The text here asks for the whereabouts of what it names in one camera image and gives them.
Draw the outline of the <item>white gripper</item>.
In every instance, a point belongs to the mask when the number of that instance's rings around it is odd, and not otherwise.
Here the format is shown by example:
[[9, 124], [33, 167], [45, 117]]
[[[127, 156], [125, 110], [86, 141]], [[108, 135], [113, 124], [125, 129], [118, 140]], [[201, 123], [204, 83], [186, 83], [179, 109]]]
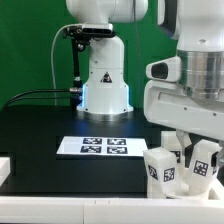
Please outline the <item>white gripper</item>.
[[191, 145], [188, 133], [224, 141], [224, 92], [218, 100], [200, 100], [175, 83], [151, 80], [145, 86], [144, 115], [151, 123], [177, 129], [183, 150]]

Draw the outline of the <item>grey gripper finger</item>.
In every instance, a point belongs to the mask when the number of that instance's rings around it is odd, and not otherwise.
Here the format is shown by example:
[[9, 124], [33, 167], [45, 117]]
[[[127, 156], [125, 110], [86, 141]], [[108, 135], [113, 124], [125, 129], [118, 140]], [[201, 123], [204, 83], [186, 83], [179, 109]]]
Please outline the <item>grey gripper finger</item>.
[[224, 166], [224, 141], [218, 142], [217, 154], [216, 154], [216, 171]]

